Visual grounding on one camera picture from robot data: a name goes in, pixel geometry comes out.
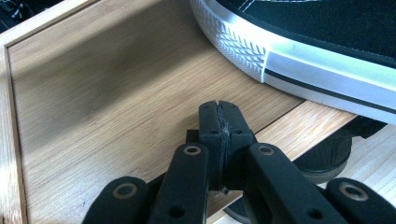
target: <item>wood grain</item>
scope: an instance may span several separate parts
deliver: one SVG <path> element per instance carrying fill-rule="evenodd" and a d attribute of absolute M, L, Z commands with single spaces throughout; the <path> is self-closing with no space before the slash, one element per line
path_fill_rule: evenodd
<path fill-rule="evenodd" d="M 256 132 L 302 101 L 226 61 L 181 1 L 101 1 L 9 56 L 33 223 L 78 223 L 110 180 L 163 173 L 206 101 Z"/>
<path fill-rule="evenodd" d="M 359 180 L 396 207 L 396 126 L 372 137 L 354 139 L 346 169 L 340 176 Z"/>
<path fill-rule="evenodd" d="M 256 133 L 256 138 L 259 142 L 279 147 L 294 161 L 355 117 L 345 111 L 305 101 Z M 209 198 L 209 217 L 242 196 L 240 191 L 228 196 L 213 194 Z"/>
<path fill-rule="evenodd" d="M 21 155 L 6 48 L 0 48 L 0 215 L 6 223 L 26 222 Z"/>
<path fill-rule="evenodd" d="M 67 0 L 0 34 L 0 45 L 9 47 L 60 21 L 97 0 Z"/>

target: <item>screw hole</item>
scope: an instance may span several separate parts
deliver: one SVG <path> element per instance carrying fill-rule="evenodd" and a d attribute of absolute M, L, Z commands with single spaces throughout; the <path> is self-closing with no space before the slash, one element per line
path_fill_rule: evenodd
<path fill-rule="evenodd" d="M 133 197 L 137 192 L 137 186 L 132 183 L 120 184 L 113 190 L 113 197 L 125 200 Z"/>
<path fill-rule="evenodd" d="M 173 206 L 170 210 L 169 210 L 169 216 L 173 217 L 173 218 L 180 218 L 184 216 L 184 209 L 181 206 Z"/>
<path fill-rule="evenodd" d="M 261 146 L 259 147 L 259 151 L 264 154 L 265 156 L 271 156 L 272 154 L 274 154 L 274 150 L 271 149 L 270 147 L 266 147 L 266 146 Z"/>
<path fill-rule="evenodd" d="M 364 202 L 369 199 L 368 194 L 363 189 L 347 182 L 341 183 L 339 189 L 345 196 L 352 200 Z"/>
<path fill-rule="evenodd" d="M 306 213 L 314 219 L 323 219 L 323 214 L 317 208 L 309 208 Z"/>
<path fill-rule="evenodd" d="M 195 156 L 201 153 L 201 149 L 198 147 L 186 147 L 184 148 L 184 154 L 189 156 Z"/>

